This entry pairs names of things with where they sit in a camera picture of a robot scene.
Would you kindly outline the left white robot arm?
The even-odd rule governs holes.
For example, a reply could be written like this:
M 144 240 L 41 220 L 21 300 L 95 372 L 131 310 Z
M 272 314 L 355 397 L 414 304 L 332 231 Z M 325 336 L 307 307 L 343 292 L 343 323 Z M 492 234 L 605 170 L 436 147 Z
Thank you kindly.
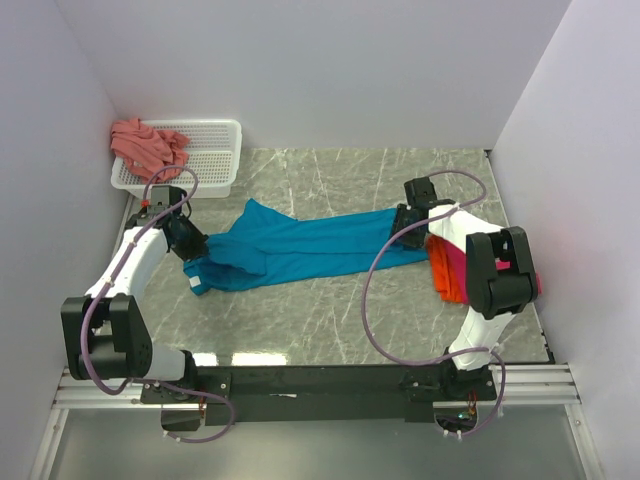
M 71 376 L 76 380 L 164 381 L 176 401 L 200 388 L 190 355 L 152 341 L 138 300 L 164 256 L 183 261 L 208 254 L 207 236 L 190 220 L 189 193 L 170 185 L 150 197 L 126 224 L 122 243 L 103 276 L 80 297 L 66 299 L 61 321 Z

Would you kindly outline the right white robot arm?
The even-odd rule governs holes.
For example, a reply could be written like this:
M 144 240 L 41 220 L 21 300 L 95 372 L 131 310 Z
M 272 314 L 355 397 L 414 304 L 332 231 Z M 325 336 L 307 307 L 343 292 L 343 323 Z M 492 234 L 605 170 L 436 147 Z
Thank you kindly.
M 392 234 L 427 219 L 427 225 L 406 231 L 396 242 L 425 249 L 441 297 L 469 306 L 461 330 L 448 351 L 454 365 L 441 371 L 444 395 L 460 399 L 474 386 L 471 370 L 489 363 L 491 349 L 514 317 L 540 293 L 526 232 L 502 227 L 440 199 L 427 177 L 404 183 L 407 202 L 396 209 Z

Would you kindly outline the blue t shirt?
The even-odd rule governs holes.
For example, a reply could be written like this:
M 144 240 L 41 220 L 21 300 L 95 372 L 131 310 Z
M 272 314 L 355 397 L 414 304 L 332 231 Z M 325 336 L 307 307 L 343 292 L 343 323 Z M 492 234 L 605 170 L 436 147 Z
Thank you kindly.
M 390 238 L 395 215 L 385 209 L 298 220 L 250 199 L 227 232 L 208 238 L 208 254 L 185 262 L 183 272 L 196 295 L 365 272 Z

